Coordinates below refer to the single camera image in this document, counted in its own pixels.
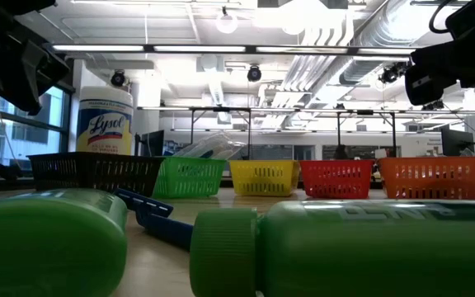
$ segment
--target plastic basket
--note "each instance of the plastic basket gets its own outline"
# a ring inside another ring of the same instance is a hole
[[[247,196],[290,196],[299,168],[296,161],[230,161],[234,191]]]
[[[379,163],[388,198],[475,200],[475,157],[384,158]]]
[[[313,198],[366,199],[373,160],[300,161],[305,193]]]
[[[108,153],[51,153],[28,156],[37,190],[123,188],[144,196],[153,193],[162,158]]]
[[[182,198],[216,195],[226,160],[166,158],[158,173],[153,197]]]

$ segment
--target green bottle cap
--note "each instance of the green bottle cap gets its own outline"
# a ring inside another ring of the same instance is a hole
[[[197,216],[190,246],[195,296],[256,296],[256,220],[253,209],[208,210]]]

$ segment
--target lysol wipes container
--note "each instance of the lysol wipes container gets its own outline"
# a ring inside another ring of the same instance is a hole
[[[78,112],[78,152],[131,154],[133,98],[112,87],[83,87]]]

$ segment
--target person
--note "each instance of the person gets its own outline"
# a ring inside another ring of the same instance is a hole
[[[346,146],[344,144],[339,144],[336,147],[335,153],[333,154],[333,159],[335,160],[348,160],[349,157],[346,153]]]

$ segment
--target computer monitor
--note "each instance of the computer monitor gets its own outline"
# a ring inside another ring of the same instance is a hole
[[[141,156],[145,157],[161,157],[164,149],[164,130],[142,134]]]
[[[461,156],[461,151],[465,149],[474,152],[474,135],[472,133],[442,129],[441,138],[443,140],[443,155],[447,157]]]

